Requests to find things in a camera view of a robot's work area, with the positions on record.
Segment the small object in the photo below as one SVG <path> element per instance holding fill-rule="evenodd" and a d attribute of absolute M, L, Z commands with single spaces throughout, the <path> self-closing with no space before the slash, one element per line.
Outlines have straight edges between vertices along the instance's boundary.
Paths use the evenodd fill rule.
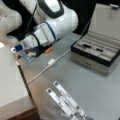
<path fill-rule="evenodd" d="M 87 44 L 83 44 L 83 47 L 85 47 L 85 48 L 92 48 L 92 46 L 87 45 Z"/>
<path fill-rule="evenodd" d="M 115 9 L 115 10 L 117 10 L 117 9 L 120 8 L 120 6 L 118 6 L 118 5 L 114 5 L 114 4 L 110 4 L 110 6 L 112 7 L 112 9 Z"/>
<path fill-rule="evenodd" d="M 104 52 L 104 50 L 100 49 L 100 48 L 96 48 L 97 51 L 99 52 Z"/>
<path fill-rule="evenodd" d="M 52 51 L 52 47 L 48 48 L 48 49 L 45 51 L 45 53 L 46 53 L 46 54 L 49 54 L 51 51 Z"/>
<path fill-rule="evenodd" d="M 27 55 L 28 55 L 30 58 L 37 56 L 37 54 L 36 54 L 35 52 L 28 52 Z"/>

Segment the wire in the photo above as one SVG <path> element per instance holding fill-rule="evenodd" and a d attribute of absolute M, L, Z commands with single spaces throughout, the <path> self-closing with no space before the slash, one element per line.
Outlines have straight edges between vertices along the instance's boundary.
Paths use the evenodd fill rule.
<path fill-rule="evenodd" d="M 81 36 L 80 36 L 79 40 L 82 38 L 82 36 L 83 36 L 85 30 L 87 29 L 88 25 L 89 25 L 90 22 L 92 21 L 92 18 L 93 18 L 93 16 L 90 18 L 90 20 L 88 21 L 87 25 L 86 25 L 85 28 L 83 29 L 83 31 L 82 31 L 82 33 L 81 33 Z"/>
<path fill-rule="evenodd" d="M 37 79 L 40 75 L 42 75 L 50 66 L 48 65 L 45 69 L 43 69 L 36 77 L 31 79 L 30 81 L 27 82 L 27 84 L 32 83 L 35 79 Z"/>
<path fill-rule="evenodd" d="M 29 22 L 28 22 L 28 25 L 27 25 L 27 27 L 26 27 L 26 31 L 25 31 L 26 33 L 28 33 L 28 30 L 29 30 L 30 24 L 31 24 L 31 22 L 32 22 L 32 19 L 33 19 L 33 17 L 34 17 L 34 14 L 35 14 L 36 9 L 37 9 L 37 4 L 36 4 L 36 6 L 35 6 L 35 9 L 34 9 L 34 11 L 33 11 L 33 14 L 32 14 L 32 16 L 31 16 L 31 18 L 30 18 L 30 20 L 29 20 Z"/>
<path fill-rule="evenodd" d="M 91 19 L 88 21 L 87 25 L 85 26 L 79 40 L 81 39 L 82 35 L 84 34 L 85 30 L 87 29 L 89 23 L 91 22 Z M 35 79 L 37 79 L 40 75 L 42 75 L 46 70 L 48 70 L 51 66 L 53 66 L 58 60 L 60 60 L 62 57 L 64 57 L 65 55 L 67 55 L 69 52 L 71 51 L 71 49 L 67 50 L 64 54 L 62 54 L 61 56 L 59 56 L 57 59 L 51 59 L 54 60 L 51 62 L 51 60 L 48 62 L 48 66 L 46 68 L 44 68 L 36 77 L 34 77 L 33 79 L 31 79 L 30 81 L 28 81 L 28 84 L 31 84 Z"/>
<path fill-rule="evenodd" d="M 59 56 L 57 59 L 51 59 L 48 62 L 48 66 L 45 67 L 37 76 L 35 76 L 33 79 L 31 79 L 30 81 L 27 82 L 27 84 L 31 84 L 34 80 L 36 80 L 40 75 L 42 75 L 46 70 L 48 70 L 51 66 L 53 66 L 58 60 L 60 60 L 62 57 L 64 57 L 65 55 L 67 55 L 71 50 L 67 50 L 64 54 L 62 54 L 61 56 Z"/>

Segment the case lid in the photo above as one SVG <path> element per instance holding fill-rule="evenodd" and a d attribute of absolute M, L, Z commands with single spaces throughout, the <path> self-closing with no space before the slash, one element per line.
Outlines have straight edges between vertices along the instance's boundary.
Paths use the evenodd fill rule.
<path fill-rule="evenodd" d="M 120 9 L 97 4 L 89 32 L 120 41 Z"/>

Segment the table surface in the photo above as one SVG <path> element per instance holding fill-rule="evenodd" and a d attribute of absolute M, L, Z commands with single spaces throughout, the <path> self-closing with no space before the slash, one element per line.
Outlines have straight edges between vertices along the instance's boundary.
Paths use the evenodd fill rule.
<path fill-rule="evenodd" d="M 0 107 L 28 96 L 10 48 L 0 48 Z"/>
<path fill-rule="evenodd" d="M 41 72 L 51 58 L 56 59 L 70 49 L 79 37 L 74 33 L 67 35 L 54 45 L 49 55 L 43 54 L 31 64 L 24 65 L 22 69 L 27 81 Z M 69 53 L 30 84 L 43 119 L 69 120 L 61 116 L 59 107 L 46 93 L 49 87 L 58 93 L 54 81 L 58 81 L 94 120 L 118 120 L 120 117 L 120 64 L 109 76 L 103 76 L 73 62 Z"/>

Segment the black component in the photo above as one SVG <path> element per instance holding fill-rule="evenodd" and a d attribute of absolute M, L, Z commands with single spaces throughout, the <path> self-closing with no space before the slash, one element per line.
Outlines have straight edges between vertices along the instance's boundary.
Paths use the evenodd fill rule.
<path fill-rule="evenodd" d="M 32 23 L 32 19 L 33 19 L 33 17 L 34 17 L 34 14 L 35 14 L 36 9 L 37 9 L 37 4 L 36 4 L 36 6 L 35 6 L 35 9 L 34 9 L 34 11 L 33 11 L 33 14 L 32 14 L 32 16 L 31 16 L 31 18 L 30 18 L 30 20 L 29 20 L 29 22 L 28 22 L 28 25 L 27 25 L 27 27 L 26 27 L 26 31 L 25 31 L 26 33 L 29 32 L 29 28 L 30 28 L 30 25 L 31 25 L 31 23 Z"/>
<path fill-rule="evenodd" d="M 45 0 L 38 0 L 38 4 L 40 8 L 51 18 L 58 18 L 64 14 L 64 9 L 60 0 L 57 0 L 60 5 L 60 10 L 58 12 L 53 12 L 48 5 L 46 4 Z"/>
<path fill-rule="evenodd" d="M 58 86 L 58 82 L 56 82 L 55 85 Z"/>
<path fill-rule="evenodd" d="M 102 59 L 102 58 L 99 58 L 99 57 L 97 57 L 97 56 L 94 56 L 94 55 L 92 55 L 92 54 L 90 54 L 90 53 L 87 53 L 87 52 L 85 52 L 85 51 L 82 51 L 82 50 L 74 47 L 75 44 L 76 44 L 76 42 L 71 46 L 71 51 L 72 51 L 72 52 L 74 52 L 74 53 L 76 53 L 76 54 L 78 54 L 78 55 L 81 55 L 81 56 L 83 56 L 83 57 L 86 57 L 86 58 L 88 58 L 88 59 L 91 59 L 91 60 L 93 60 L 93 61 L 96 61 L 96 62 L 98 62 L 98 63 L 100 63 L 100 64 L 102 64 L 102 65 L 105 65 L 105 66 L 107 66 L 107 67 L 110 67 L 110 66 L 113 64 L 113 62 L 117 59 L 117 57 L 120 55 L 120 50 L 119 50 L 119 51 L 117 52 L 117 54 L 112 58 L 111 61 L 107 61 L 107 60 L 104 60 L 104 59 Z"/>
<path fill-rule="evenodd" d="M 92 48 L 92 46 L 87 45 L 87 44 L 83 44 L 83 47 L 85 47 L 85 48 Z"/>
<path fill-rule="evenodd" d="M 37 57 L 38 57 L 38 56 L 40 56 L 40 54 L 41 54 L 41 53 L 40 53 L 40 48 L 41 48 L 41 47 L 40 47 L 39 39 L 38 39 L 38 37 L 37 37 L 34 33 L 30 33 L 30 35 L 32 35 L 32 36 L 36 39 L 36 41 L 37 41 L 37 43 L 38 43 L 38 49 L 39 49 L 39 50 L 38 50 L 39 52 L 37 52 Z"/>
<path fill-rule="evenodd" d="M 22 58 L 22 56 L 21 55 L 18 55 L 18 59 L 21 59 Z"/>
<path fill-rule="evenodd" d="M 49 90 L 48 90 L 48 93 L 51 93 L 51 92 L 52 92 L 51 89 L 49 89 Z"/>
<path fill-rule="evenodd" d="M 96 48 L 96 50 L 99 51 L 99 52 L 104 52 L 104 50 L 99 49 L 99 48 Z"/>

